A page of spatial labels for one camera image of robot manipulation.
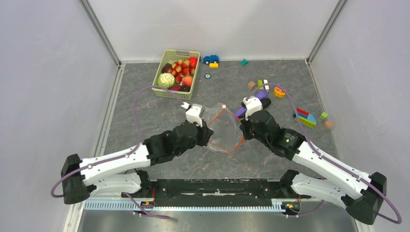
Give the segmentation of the clear orange zip top bag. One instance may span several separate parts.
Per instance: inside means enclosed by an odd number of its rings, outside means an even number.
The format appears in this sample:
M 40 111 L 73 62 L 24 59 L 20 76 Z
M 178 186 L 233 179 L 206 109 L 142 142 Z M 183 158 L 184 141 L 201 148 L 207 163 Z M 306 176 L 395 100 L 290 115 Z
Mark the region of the clear orange zip top bag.
M 213 107 L 205 107 L 202 119 L 213 131 L 206 146 L 209 150 L 232 154 L 243 143 L 241 122 L 225 104 L 217 103 Z

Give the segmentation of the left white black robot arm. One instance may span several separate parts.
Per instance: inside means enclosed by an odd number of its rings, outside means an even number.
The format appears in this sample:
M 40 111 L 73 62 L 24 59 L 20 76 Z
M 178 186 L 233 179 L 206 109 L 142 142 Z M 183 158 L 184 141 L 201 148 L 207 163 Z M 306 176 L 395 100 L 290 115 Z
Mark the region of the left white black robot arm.
M 198 126 L 185 121 L 139 145 L 99 158 L 69 155 L 60 172 L 64 203 L 75 204 L 98 193 L 116 191 L 146 194 L 151 190 L 146 173 L 137 173 L 136 177 L 124 177 L 121 173 L 172 161 L 195 146 L 207 146 L 213 134 L 205 122 Z

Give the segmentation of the dark purple toy mangosteen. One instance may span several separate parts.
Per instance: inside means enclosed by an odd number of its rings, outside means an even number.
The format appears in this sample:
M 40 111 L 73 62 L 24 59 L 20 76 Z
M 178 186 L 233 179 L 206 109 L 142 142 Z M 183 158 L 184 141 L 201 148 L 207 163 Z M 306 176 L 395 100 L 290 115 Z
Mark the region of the dark purple toy mangosteen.
M 182 86 L 180 89 L 181 92 L 190 92 L 190 90 L 191 90 L 190 86 Z

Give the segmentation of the purple toy sweet potato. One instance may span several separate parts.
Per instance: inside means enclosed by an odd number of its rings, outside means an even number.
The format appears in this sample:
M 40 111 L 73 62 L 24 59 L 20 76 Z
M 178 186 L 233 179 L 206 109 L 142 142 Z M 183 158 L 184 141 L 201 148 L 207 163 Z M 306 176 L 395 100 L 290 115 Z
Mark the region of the purple toy sweet potato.
M 181 85 L 174 85 L 174 86 L 169 88 L 169 90 L 171 90 L 171 91 L 180 91 L 181 89 L 182 89 Z

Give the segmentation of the orange toy peach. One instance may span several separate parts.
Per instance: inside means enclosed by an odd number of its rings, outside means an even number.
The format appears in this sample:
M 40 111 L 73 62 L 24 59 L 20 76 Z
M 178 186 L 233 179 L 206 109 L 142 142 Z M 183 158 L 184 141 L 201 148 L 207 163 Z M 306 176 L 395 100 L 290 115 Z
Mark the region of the orange toy peach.
M 193 77 L 192 76 L 185 76 L 181 80 L 182 86 L 191 87 L 192 83 L 193 83 Z

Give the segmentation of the brown wooden cube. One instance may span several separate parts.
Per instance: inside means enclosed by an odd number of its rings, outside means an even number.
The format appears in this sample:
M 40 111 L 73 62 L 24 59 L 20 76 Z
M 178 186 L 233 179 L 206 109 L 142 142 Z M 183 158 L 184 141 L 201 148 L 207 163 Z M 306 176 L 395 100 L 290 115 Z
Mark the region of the brown wooden cube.
M 254 90 L 256 87 L 256 83 L 253 81 L 248 82 L 247 87 L 249 90 Z

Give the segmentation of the red toy apple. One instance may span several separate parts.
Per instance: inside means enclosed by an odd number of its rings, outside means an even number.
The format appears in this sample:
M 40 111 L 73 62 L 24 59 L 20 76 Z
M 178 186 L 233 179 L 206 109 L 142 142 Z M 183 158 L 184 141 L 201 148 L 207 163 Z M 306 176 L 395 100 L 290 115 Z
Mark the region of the red toy apple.
M 198 58 L 197 57 L 190 57 L 188 59 L 188 61 L 190 62 L 190 67 L 196 68 L 197 63 L 198 63 Z

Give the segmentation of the dark brown toy fruit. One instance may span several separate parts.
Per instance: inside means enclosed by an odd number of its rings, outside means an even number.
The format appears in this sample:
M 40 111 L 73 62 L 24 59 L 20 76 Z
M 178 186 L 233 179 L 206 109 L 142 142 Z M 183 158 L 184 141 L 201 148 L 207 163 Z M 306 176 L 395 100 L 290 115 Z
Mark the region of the dark brown toy fruit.
M 163 68 L 162 68 L 162 70 L 161 70 L 161 73 L 171 73 L 172 70 L 173 70 L 172 64 L 166 63 L 166 64 L 163 66 Z

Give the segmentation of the black microphone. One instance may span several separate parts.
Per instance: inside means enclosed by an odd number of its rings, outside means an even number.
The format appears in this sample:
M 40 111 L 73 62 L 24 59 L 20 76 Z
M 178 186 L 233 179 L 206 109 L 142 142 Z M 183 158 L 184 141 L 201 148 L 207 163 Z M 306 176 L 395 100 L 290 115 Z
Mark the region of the black microphone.
M 268 106 L 270 106 L 270 104 L 272 103 L 272 101 L 271 101 L 271 99 L 270 98 L 264 98 L 264 99 L 262 99 L 262 100 L 260 100 L 261 101 L 261 104 L 262 104 L 262 108 L 263 109 L 266 109 Z

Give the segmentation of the green white toy bricks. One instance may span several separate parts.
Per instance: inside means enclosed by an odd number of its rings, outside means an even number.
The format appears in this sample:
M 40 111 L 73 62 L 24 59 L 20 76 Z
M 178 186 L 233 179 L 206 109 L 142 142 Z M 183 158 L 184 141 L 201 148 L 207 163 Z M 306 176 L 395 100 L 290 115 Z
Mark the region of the green white toy bricks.
M 267 79 L 260 79 L 260 80 L 258 80 L 257 81 L 257 87 L 258 87 L 258 90 L 259 91 L 262 91 L 262 90 L 266 90 L 266 91 L 269 91 L 269 86 L 264 86 L 264 84 L 267 84 L 268 83 L 268 80 Z

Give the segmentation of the orange yellow round toy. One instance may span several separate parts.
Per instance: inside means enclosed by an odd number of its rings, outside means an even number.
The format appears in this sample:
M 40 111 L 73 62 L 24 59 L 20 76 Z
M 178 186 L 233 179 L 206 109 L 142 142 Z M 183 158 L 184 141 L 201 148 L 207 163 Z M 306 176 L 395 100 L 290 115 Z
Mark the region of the orange yellow round toy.
M 274 87 L 273 94 L 275 97 L 278 98 L 284 98 L 286 96 L 285 91 L 279 88 L 278 86 Z

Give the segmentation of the multicolour brick stack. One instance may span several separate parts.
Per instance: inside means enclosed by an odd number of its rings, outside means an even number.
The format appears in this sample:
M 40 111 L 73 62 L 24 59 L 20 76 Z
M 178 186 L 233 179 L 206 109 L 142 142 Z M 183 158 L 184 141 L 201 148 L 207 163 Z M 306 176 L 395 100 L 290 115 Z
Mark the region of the multicolour brick stack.
M 315 119 L 315 117 L 308 113 L 307 111 L 304 111 L 300 108 L 296 109 L 297 114 L 300 118 L 300 121 L 302 124 L 310 127 L 310 128 L 314 128 L 317 125 L 317 120 Z

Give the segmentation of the small green cube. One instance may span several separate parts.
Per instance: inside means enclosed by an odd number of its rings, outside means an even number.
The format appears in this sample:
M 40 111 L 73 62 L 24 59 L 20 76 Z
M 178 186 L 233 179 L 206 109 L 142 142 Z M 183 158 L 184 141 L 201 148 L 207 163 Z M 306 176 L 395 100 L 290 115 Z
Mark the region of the small green cube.
M 326 112 L 322 112 L 320 115 L 320 119 L 325 120 L 327 118 L 328 114 Z

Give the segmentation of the tan wooden cube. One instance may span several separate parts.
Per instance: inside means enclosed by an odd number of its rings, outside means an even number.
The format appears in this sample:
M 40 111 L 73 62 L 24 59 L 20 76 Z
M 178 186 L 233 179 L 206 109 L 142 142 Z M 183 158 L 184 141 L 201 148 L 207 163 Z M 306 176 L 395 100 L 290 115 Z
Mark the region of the tan wooden cube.
M 334 127 L 334 124 L 333 124 L 332 121 L 328 120 L 328 121 L 325 121 L 325 122 L 323 123 L 323 127 L 324 127 L 325 129 L 332 129 L 332 128 Z

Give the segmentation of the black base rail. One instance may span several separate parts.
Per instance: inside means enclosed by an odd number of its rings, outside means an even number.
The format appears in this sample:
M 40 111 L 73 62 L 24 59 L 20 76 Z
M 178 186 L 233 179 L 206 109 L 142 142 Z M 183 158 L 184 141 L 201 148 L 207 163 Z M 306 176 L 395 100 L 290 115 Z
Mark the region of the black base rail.
M 276 179 L 157 179 L 143 180 L 133 198 L 152 198 L 157 207 L 271 206 L 272 199 L 300 195 Z

